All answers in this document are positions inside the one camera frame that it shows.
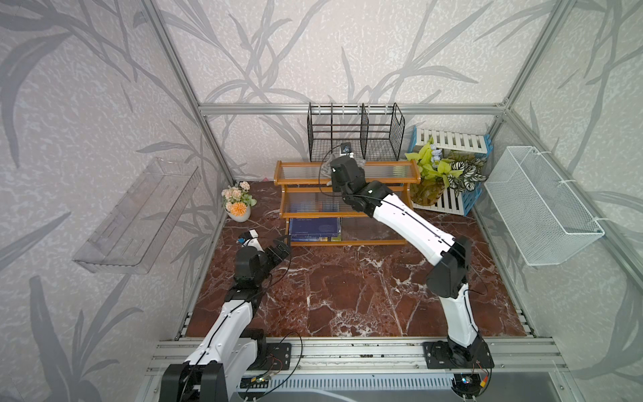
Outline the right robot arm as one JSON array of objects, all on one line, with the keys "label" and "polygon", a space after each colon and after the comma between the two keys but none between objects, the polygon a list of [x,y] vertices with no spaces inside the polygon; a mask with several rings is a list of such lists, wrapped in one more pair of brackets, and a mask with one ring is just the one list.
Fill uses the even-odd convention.
[{"label": "right robot arm", "polygon": [[402,236],[433,266],[426,287],[440,299],[447,321],[445,341],[428,342],[426,363],[431,369],[484,370],[495,367],[491,351],[473,316],[467,280],[472,243],[455,238],[415,213],[386,184],[368,182],[356,160],[341,156],[329,164],[333,188],[345,204]]}]

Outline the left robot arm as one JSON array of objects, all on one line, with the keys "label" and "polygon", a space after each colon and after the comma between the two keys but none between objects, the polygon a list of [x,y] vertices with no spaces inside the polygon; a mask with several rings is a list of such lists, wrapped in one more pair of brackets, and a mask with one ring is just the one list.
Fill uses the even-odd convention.
[{"label": "left robot arm", "polygon": [[231,400],[247,369],[265,361],[266,336],[249,325],[266,294],[263,282],[289,259],[288,236],[275,239],[274,245],[266,248],[256,238],[244,241],[236,253],[233,286],[225,296],[219,317],[183,363],[167,367],[159,400]]}]

